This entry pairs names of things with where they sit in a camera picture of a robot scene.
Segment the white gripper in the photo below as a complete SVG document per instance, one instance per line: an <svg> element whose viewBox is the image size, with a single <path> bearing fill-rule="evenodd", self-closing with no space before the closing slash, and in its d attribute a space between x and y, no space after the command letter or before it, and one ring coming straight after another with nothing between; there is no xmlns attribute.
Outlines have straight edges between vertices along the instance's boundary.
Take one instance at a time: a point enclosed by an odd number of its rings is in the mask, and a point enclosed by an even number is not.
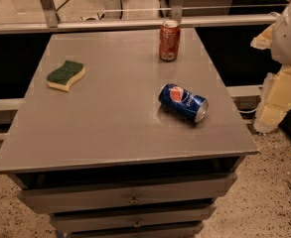
<svg viewBox="0 0 291 238"><path fill-rule="evenodd" d="M270 25L256 36L250 46L259 50L271 48L272 58L281 64L287 64L277 73L269 72L266 75L255 113L255 131L270 133L291 110L291 2L275 25Z"/></svg>

